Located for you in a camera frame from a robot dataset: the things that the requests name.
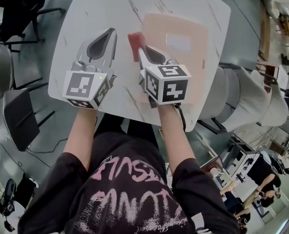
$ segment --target fiducial marker cube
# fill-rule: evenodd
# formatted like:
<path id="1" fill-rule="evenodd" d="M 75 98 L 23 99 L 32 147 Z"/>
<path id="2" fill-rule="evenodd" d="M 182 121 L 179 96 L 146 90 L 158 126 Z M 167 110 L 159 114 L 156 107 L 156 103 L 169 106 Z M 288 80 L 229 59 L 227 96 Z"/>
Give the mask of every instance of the fiducial marker cube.
<path id="1" fill-rule="evenodd" d="M 144 67 L 145 91 L 159 104 L 184 103 L 192 76 L 184 65 Z"/>
<path id="2" fill-rule="evenodd" d="M 67 71 L 63 99 L 75 107 L 98 109 L 111 86 L 106 73 Z"/>

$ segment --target black t-shirt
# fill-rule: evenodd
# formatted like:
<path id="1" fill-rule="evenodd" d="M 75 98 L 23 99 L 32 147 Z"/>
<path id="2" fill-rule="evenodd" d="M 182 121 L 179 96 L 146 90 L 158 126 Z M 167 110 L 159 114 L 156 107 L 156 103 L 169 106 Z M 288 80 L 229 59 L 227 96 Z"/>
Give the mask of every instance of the black t-shirt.
<path id="1" fill-rule="evenodd" d="M 263 156 L 260 155 L 260 157 L 256 160 L 250 171 L 247 173 L 247 175 L 255 181 L 257 185 L 261 185 L 263 180 L 268 177 L 270 174 L 273 174 L 273 170 L 271 166 L 263 159 Z M 262 191 L 272 191 L 273 188 L 273 181 L 268 183 L 266 186 L 263 187 Z"/>
<path id="2" fill-rule="evenodd" d="M 172 193 L 151 143 L 104 133 L 95 138 L 93 152 L 91 173 L 70 153 L 58 158 L 20 219 L 19 234 L 239 232 L 195 159 L 179 164 Z"/>

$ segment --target floor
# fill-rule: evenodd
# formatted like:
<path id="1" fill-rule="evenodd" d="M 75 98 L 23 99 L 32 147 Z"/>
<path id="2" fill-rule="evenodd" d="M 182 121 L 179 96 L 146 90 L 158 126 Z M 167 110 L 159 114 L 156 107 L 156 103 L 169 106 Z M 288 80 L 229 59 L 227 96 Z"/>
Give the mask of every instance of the floor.
<path id="1" fill-rule="evenodd" d="M 233 62 L 253 69 L 257 61 L 259 46 L 259 0 L 223 0 L 231 7 L 231 18 L 225 47 L 221 56 L 222 61 Z M 72 0 L 47 0 L 45 7 L 62 7 L 68 9 Z M 43 77 L 43 81 L 49 80 L 51 61 L 53 58 L 56 41 L 63 23 L 63 15 L 53 12 L 39 18 L 39 31 L 45 42 L 38 44 L 18 45 L 13 49 L 20 49 L 19 54 L 13 53 L 15 62 L 15 79 L 17 85 L 24 84 L 31 80 Z M 34 35 L 31 26 L 26 29 L 26 40 L 33 39 Z M 44 118 L 51 111 L 56 113 L 40 128 L 40 134 L 32 142 L 30 149 L 34 152 L 52 151 L 61 139 L 66 139 L 72 127 L 76 108 L 65 102 L 52 99 L 48 96 L 47 88 L 41 88 L 31 92 L 31 99 L 38 121 Z M 20 181 L 23 171 L 36 181 L 41 182 L 54 164 L 57 157 L 63 151 L 65 141 L 61 141 L 55 151 L 50 154 L 37 154 L 44 163 L 27 152 L 15 150 L 12 141 L 4 139 L 4 124 L 2 119 L 2 101 L 0 101 L 0 181 L 6 184 L 9 178 Z M 102 113 L 98 115 L 98 123 L 102 119 Z M 128 120 L 123 123 L 123 129 L 127 127 Z M 154 127 L 155 135 L 162 155 L 166 158 L 163 141 Z M 188 140 L 195 152 L 200 164 L 208 159 L 208 152 L 200 143 L 198 135 L 205 138 L 211 147 L 221 154 L 228 143 L 231 134 L 216 136 L 200 125 L 196 125 L 194 131 L 187 133 Z"/>

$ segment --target cable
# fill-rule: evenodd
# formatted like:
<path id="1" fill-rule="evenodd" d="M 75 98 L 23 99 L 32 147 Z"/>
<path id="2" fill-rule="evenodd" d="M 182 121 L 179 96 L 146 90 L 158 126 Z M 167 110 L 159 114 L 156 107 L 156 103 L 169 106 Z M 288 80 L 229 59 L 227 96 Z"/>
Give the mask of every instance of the cable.
<path id="1" fill-rule="evenodd" d="M 12 156 L 8 153 L 8 151 L 6 150 L 6 148 L 0 143 L 0 146 L 2 146 L 3 147 L 3 149 L 6 151 L 6 153 L 9 155 L 9 157 L 13 160 L 13 162 L 14 163 L 16 163 L 17 164 L 17 166 L 25 173 L 25 171 L 21 168 L 22 166 L 23 166 L 23 164 L 21 163 L 21 162 L 16 162 L 13 158 L 12 158 Z"/>
<path id="2" fill-rule="evenodd" d="M 181 103 L 176 103 L 176 104 L 174 104 L 174 107 L 179 110 L 179 113 L 180 113 L 180 116 L 181 116 L 181 120 L 182 120 L 182 124 L 183 124 L 183 131 L 185 132 L 187 124 L 185 122 L 184 115 L 183 115 L 183 112 L 182 112 L 182 109 L 181 109 L 180 105 L 181 105 Z"/>
<path id="3" fill-rule="evenodd" d="M 263 138 L 261 139 L 261 141 L 259 141 L 259 143 L 258 143 L 257 145 L 252 146 L 252 148 L 254 148 L 255 146 L 260 145 L 260 143 L 263 141 L 263 139 L 265 138 L 265 136 L 267 136 L 267 133 L 270 132 L 270 131 L 272 130 L 272 128 L 273 128 L 273 127 L 271 127 L 268 131 L 266 131 L 266 132 L 264 133 L 264 136 L 263 136 Z"/>
<path id="4" fill-rule="evenodd" d="M 43 164 L 45 164 L 47 167 L 50 168 L 49 165 L 47 165 L 45 162 L 43 162 L 40 158 L 38 158 L 36 155 L 33 155 L 32 153 L 30 153 L 29 151 L 26 151 L 28 154 L 30 154 L 31 156 L 34 156 L 35 158 L 37 158 L 38 160 L 40 160 Z"/>
<path id="5" fill-rule="evenodd" d="M 27 148 L 27 150 L 32 152 L 32 153 L 34 153 L 34 154 L 49 154 L 49 153 L 53 153 L 56 150 L 57 146 L 60 144 L 60 142 L 65 141 L 67 139 L 68 138 L 60 139 L 58 141 L 58 143 L 55 145 L 55 147 L 54 147 L 54 149 L 52 151 L 48 151 L 48 152 L 34 152 L 34 151 L 30 150 L 29 148 Z"/>
<path id="6" fill-rule="evenodd" d="M 238 7 L 237 3 L 235 2 L 235 0 L 232 0 L 235 4 L 235 6 L 238 8 L 238 10 L 242 13 L 242 15 L 245 17 L 246 21 L 248 22 L 248 24 L 250 25 L 251 29 L 253 30 L 253 32 L 255 33 L 255 35 L 257 36 L 259 42 L 260 42 L 260 38 L 257 34 L 257 32 L 255 31 L 255 29 L 253 28 L 252 24 L 250 23 L 250 21 L 248 20 L 248 18 L 245 16 L 245 14 L 243 13 L 243 11 Z"/>
<path id="7" fill-rule="evenodd" d="M 268 131 L 266 131 L 265 133 L 263 133 L 261 136 L 259 136 L 257 139 L 255 139 L 254 141 L 251 141 L 248 145 L 250 146 L 250 144 L 252 144 L 253 142 L 257 141 L 260 137 L 262 137 L 263 135 L 267 134 L 273 127 L 271 127 Z"/>

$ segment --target chair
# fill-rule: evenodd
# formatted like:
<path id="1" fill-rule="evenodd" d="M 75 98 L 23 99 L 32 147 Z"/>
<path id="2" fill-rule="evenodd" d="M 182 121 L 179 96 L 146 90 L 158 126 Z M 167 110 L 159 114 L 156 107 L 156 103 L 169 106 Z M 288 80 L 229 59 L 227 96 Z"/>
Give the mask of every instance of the chair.
<path id="1" fill-rule="evenodd" d="M 13 179 L 7 181 L 6 187 L 4 189 L 3 197 L 0 200 L 0 214 L 3 216 L 9 216 L 11 212 L 14 211 L 13 207 L 13 197 L 17 190 L 16 183 Z"/>
<path id="2" fill-rule="evenodd" d="M 0 42 L 0 99 L 3 97 L 4 93 L 11 89 L 22 89 L 28 85 L 42 80 L 38 78 L 27 84 L 17 87 L 14 80 L 14 68 L 13 68 L 13 59 L 11 51 L 6 47 L 3 42 Z M 29 91 L 35 90 L 37 88 L 48 85 L 48 83 L 42 83 L 35 86 L 29 87 Z"/>
<path id="3" fill-rule="evenodd" d="M 257 123 L 268 109 L 265 89 L 254 81 L 243 67 L 230 63 L 220 63 L 219 66 L 205 106 L 200 114 L 200 120 L 197 122 L 215 134 L 231 132 L 242 125 Z M 226 81 L 225 69 L 232 69 L 239 81 L 240 95 L 236 107 L 227 104 L 228 81 Z M 221 113 L 225 104 L 233 108 L 234 111 L 228 119 L 220 123 L 215 117 Z M 209 118 L 217 125 L 218 130 L 203 121 Z"/>
<path id="4" fill-rule="evenodd" d="M 24 152 L 39 134 L 39 127 L 47 121 L 52 111 L 41 122 L 37 123 L 29 91 L 10 90 L 3 97 L 3 120 L 10 138 L 21 152 Z"/>
<path id="5" fill-rule="evenodd" d="M 270 88 L 270 98 L 268 100 L 268 109 L 263 118 L 257 123 L 259 126 L 281 126 L 283 125 L 289 113 L 288 106 L 284 100 L 284 89 L 281 89 L 274 77 L 253 70 L 250 77 L 260 84 L 261 87 Z"/>
<path id="6" fill-rule="evenodd" d="M 48 83 L 29 86 L 42 78 L 16 87 L 13 60 L 10 50 L 0 42 L 0 99 L 3 98 L 3 120 L 11 140 L 19 151 L 25 151 L 39 134 L 39 127 L 55 112 L 37 123 L 29 92 L 47 86 Z"/>
<path id="7" fill-rule="evenodd" d="M 0 0 L 0 7 L 4 8 L 0 27 L 0 40 L 9 45 L 10 49 L 13 44 L 37 43 L 41 41 L 37 17 L 53 11 L 65 12 L 62 8 L 40 10 L 44 6 L 44 3 L 45 0 Z M 7 42 L 12 36 L 17 35 L 23 38 L 25 36 L 23 31 L 30 22 L 33 23 L 36 40 Z"/>

